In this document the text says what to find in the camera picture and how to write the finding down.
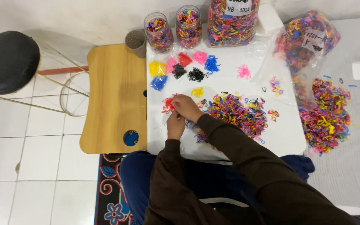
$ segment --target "clear plastic jar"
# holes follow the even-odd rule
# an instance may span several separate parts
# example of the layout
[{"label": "clear plastic jar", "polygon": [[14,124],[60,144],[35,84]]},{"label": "clear plastic jar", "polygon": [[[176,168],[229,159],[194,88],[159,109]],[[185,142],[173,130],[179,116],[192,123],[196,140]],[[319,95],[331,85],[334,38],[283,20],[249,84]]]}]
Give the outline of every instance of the clear plastic jar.
[{"label": "clear plastic jar", "polygon": [[173,34],[167,18],[162,13],[151,13],[144,19],[148,43],[157,53],[169,52],[173,47]]},{"label": "clear plastic jar", "polygon": [[202,23],[197,7],[187,5],[176,13],[176,35],[183,47],[195,48],[202,40]]}]

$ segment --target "hole in table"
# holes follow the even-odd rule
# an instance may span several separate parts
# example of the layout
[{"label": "hole in table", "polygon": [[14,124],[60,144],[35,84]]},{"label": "hole in table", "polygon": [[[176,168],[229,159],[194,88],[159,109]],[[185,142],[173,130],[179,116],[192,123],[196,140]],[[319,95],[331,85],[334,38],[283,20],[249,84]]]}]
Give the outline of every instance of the hole in table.
[{"label": "hole in table", "polygon": [[135,130],[128,130],[123,135],[123,142],[127,146],[135,146],[138,142],[138,133]]}]

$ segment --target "brown sleeve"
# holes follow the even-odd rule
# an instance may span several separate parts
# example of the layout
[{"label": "brown sleeve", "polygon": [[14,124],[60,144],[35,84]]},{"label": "brown sleeve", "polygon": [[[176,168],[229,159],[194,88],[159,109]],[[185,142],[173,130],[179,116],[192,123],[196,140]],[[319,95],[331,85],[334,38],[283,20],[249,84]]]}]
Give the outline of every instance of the brown sleeve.
[{"label": "brown sleeve", "polygon": [[154,216],[158,214],[174,224],[229,224],[186,187],[184,159],[180,155],[180,141],[177,140],[167,140],[165,148],[157,155],[151,172],[148,207],[154,213],[148,209],[146,219],[149,216],[159,219]]},{"label": "brown sleeve", "polygon": [[256,199],[273,219],[282,224],[355,224],[350,215],[236,126],[208,114],[201,116],[197,125],[209,143],[233,162],[234,170],[254,186]]}]

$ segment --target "wooden table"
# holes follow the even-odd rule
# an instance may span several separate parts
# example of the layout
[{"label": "wooden table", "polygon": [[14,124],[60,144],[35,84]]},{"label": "wooden table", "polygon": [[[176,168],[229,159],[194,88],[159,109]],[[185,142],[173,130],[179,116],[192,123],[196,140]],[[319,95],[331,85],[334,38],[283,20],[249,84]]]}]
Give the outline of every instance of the wooden table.
[{"label": "wooden table", "polygon": [[[89,154],[146,150],[146,59],[117,44],[93,48],[87,61],[90,99],[80,148]],[[128,130],[139,134],[134,146],[123,142]]]}]

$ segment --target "rug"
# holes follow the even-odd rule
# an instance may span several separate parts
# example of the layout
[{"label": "rug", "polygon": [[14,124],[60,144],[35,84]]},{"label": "rug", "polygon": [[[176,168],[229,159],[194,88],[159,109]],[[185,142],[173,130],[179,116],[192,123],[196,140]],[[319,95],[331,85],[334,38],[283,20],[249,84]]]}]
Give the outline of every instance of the rug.
[{"label": "rug", "polygon": [[122,158],[100,154],[94,225],[130,225],[132,215],[120,181]]}]

